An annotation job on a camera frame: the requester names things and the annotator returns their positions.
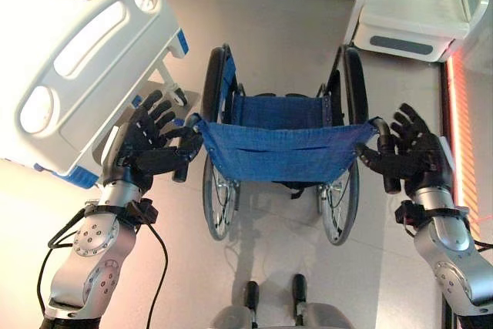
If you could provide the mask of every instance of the white bed rail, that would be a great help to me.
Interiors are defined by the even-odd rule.
[[[8,143],[0,156],[61,176],[78,169],[97,177],[93,148],[165,54],[182,58],[188,47],[166,0],[91,0],[77,6],[34,78],[6,87],[9,103],[0,108],[0,127]]]

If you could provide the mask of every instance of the wheelchair handle grip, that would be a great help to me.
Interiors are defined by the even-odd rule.
[[[194,127],[195,124],[197,122],[199,122],[199,120],[200,120],[200,117],[198,117],[198,115],[191,115],[186,119],[185,126]],[[182,146],[182,141],[183,141],[183,138],[180,138],[178,148],[180,148]],[[173,179],[173,181],[175,183],[185,183],[187,175],[188,175],[188,163],[185,166],[174,170],[171,178]]]
[[[394,137],[391,135],[388,124],[380,117],[374,119],[372,123],[380,134],[377,141],[378,152],[382,154],[395,154]],[[383,178],[385,193],[397,194],[401,191],[401,181],[398,178],[389,176],[383,176]]]

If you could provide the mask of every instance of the red light strip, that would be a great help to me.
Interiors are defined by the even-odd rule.
[[[469,208],[471,234],[479,239],[478,195],[476,193],[475,162],[472,152],[466,79],[459,53],[447,61],[450,93],[452,150],[455,158],[455,201]]]

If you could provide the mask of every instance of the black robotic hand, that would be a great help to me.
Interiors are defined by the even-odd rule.
[[[152,186],[154,175],[187,165],[199,152],[202,136],[190,127],[160,134],[160,130],[175,118],[174,112],[165,113],[171,108],[167,100],[151,110],[162,97],[159,90],[152,92],[130,120],[119,127],[102,164],[104,185],[124,180],[145,193]],[[181,138],[179,147],[165,146],[168,140],[178,137]]]
[[[408,104],[394,114],[397,122],[391,124],[397,135],[391,142],[397,147],[377,152],[357,144],[357,153],[363,163],[373,171],[390,178],[403,179],[408,196],[416,190],[430,186],[452,187],[452,171],[440,140],[430,132],[424,120]]]

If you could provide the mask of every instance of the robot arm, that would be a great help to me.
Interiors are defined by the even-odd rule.
[[[396,221],[416,229],[414,245],[428,262],[451,309],[464,329],[493,327],[493,266],[475,248],[467,209],[451,197],[452,171],[440,140],[407,104],[396,112],[392,135],[382,119],[378,151],[357,145],[362,162],[384,176],[387,193],[406,194]]]
[[[93,329],[118,284],[123,261],[136,242],[136,228],[156,222],[152,200],[143,198],[153,175],[186,166],[199,152],[202,137],[190,127],[160,135],[174,118],[170,104],[153,92],[119,127],[103,162],[104,189],[99,201],[86,203],[84,223],[72,251],[55,274],[41,329]],[[179,147],[165,147],[180,137]]]

